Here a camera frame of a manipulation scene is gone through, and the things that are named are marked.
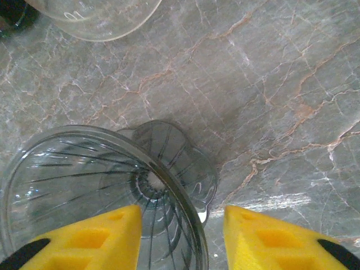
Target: glass bowl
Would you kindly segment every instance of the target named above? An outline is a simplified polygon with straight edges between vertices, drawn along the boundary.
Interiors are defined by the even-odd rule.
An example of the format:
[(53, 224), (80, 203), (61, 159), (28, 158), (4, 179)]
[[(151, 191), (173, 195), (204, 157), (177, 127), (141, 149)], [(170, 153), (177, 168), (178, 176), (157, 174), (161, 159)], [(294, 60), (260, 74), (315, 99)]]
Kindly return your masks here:
[[(169, 147), (179, 137), (173, 137), (173, 131), (165, 137), (156, 133), (164, 124), (178, 132), (168, 123), (153, 122), (133, 132), (135, 142), (106, 129), (79, 125), (34, 136), (2, 179), (0, 226), (6, 255), (47, 231), (137, 204), (143, 219), (138, 269), (206, 270), (208, 251), (196, 209), (206, 211), (216, 187), (205, 195), (204, 172), (198, 172), (196, 183), (185, 177), (204, 168), (198, 161), (184, 167), (185, 163), (169, 160), (170, 150), (176, 151), (176, 160), (185, 153), (198, 160), (204, 156), (185, 142), (183, 150)], [(152, 132), (144, 133), (148, 127)], [(146, 134), (152, 134), (148, 145), (158, 147), (161, 137), (167, 146), (159, 152), (156, 147), (146, 151)]]
[(161, 0), (26, 0), (64, 32), (86, 41), (111, 41), (143, 25)]

